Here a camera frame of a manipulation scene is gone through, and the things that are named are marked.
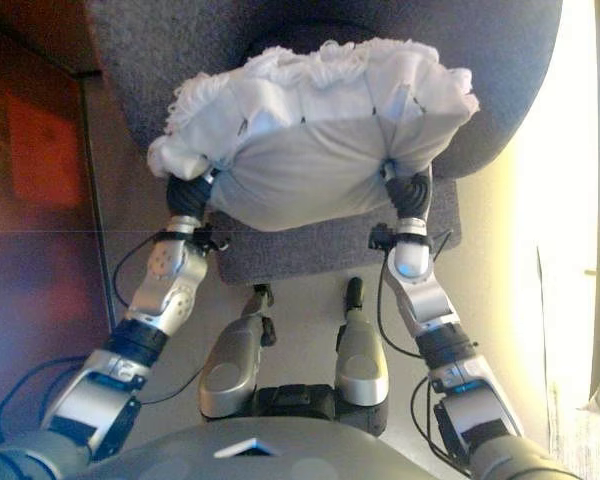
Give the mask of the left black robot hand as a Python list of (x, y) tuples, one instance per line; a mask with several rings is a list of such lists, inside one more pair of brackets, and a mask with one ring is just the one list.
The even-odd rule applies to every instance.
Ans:
[(209, 167), (192, 180), (170, 175), (166, 190), (166, 202), (170, 214), (202, 221), (211, 197), (213, 183), (219, 173), (218, 169)]

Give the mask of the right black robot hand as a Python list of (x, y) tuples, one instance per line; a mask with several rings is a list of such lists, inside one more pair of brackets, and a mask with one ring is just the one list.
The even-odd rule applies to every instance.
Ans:
[(399, 176), (395, 162), (387, 160), (380, 172), (397, 217), (416, 218), (426, 222), (432, 203), (431, 168), (411, 176)]

